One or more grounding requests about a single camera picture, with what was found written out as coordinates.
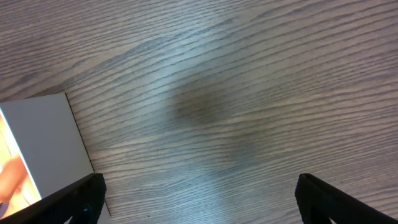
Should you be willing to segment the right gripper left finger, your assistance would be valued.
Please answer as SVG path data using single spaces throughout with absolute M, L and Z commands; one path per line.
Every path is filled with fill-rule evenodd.
M 106 194 L 104 177 L 92 173 L 1 220 L 1 224 L 97 224 Z

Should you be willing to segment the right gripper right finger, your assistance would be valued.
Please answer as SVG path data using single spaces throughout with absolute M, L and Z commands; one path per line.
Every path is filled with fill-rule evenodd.
M 312 174 L 299 175 L 295 198 L 304 224 L 397 224 L 396 219 Z

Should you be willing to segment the white cardboard box pink inside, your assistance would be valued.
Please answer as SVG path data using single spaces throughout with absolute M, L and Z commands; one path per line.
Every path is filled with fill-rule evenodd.
M 92 173 L 64 93 L 1 103 L 1 220 Z

